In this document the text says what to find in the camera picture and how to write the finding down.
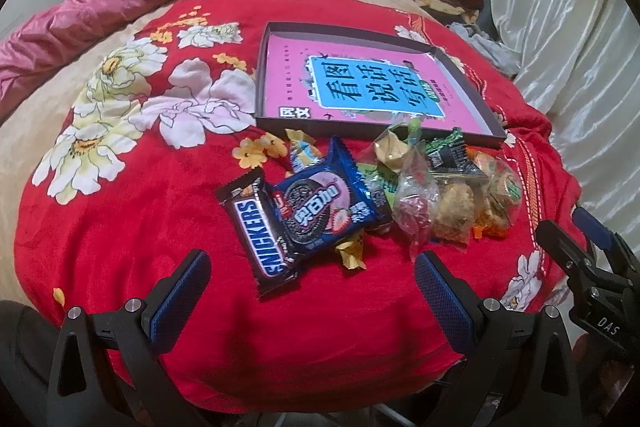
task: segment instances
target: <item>open box lid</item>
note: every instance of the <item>open box lid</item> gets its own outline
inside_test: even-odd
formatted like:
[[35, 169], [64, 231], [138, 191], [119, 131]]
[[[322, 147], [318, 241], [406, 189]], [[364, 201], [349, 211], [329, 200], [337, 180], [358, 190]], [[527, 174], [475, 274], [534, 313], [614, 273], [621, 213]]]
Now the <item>open box lid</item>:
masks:
[[460, 127], [465, 142], [498, 148], [506, 133], [482, 96], [436, 46], [355, 28], [267, 24], [257, 68], [258, 126], [285, 137], [374, 140], [397, 113], [426, 114], [423, 136]]

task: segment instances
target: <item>pink blanket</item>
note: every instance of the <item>pink blanket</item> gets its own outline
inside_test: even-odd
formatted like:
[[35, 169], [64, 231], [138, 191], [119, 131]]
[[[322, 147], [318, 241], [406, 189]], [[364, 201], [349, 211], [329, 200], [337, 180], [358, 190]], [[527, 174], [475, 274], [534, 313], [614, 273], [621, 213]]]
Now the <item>pink blanket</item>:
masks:
[[170, 0], [65, 0], [0, 44], [0, 123], [100, 39]]

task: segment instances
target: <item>textured blue pad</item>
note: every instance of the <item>textured blue pad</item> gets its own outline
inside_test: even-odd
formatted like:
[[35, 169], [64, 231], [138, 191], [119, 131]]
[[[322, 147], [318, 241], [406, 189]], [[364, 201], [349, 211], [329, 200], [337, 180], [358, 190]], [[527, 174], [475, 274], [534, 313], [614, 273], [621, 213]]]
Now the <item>textured blue pad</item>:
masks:
[[610, 250], [613, 246], [611, 232], [584, 208], [579, 206], [571, 215], [574, 225], [578, 227], [601, 250]]
[[168, 353], [182, 333], [211, 277], [211, 260], [201, 251], [151, 318], [149, 339], [157, 353]]
[[415, 260], [414, 273], [451, 348], [461, 355], [471, 355], [476, 347], [473, 320], [426, 254]]

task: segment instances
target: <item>strawberry image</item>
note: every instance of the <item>strawberry image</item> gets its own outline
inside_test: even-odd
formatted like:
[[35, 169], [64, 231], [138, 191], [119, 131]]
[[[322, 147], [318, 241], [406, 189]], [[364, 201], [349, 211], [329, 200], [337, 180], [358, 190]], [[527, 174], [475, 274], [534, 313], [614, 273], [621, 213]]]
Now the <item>strawberry image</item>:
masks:
[[331, 212], [331, 232], [340, 233], [351, 224], [351, 213], [346, 208], [334, 208]]

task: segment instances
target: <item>beige bed sheet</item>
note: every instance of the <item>beige bed sheet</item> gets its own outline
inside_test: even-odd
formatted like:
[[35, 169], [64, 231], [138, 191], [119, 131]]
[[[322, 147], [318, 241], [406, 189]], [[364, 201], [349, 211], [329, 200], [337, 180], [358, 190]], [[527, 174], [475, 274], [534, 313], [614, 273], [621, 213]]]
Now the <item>beige bed sheet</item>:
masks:
[[[411, 0], [361, 0], [425, 15]], [[60, 133], [82, 84], [104, 57], [168, 7], [149, 13], [103, 40], [34, 92], [0, 126], [0, 299], [28, 304], [14, 271], [14, 235], [22, 188]]]

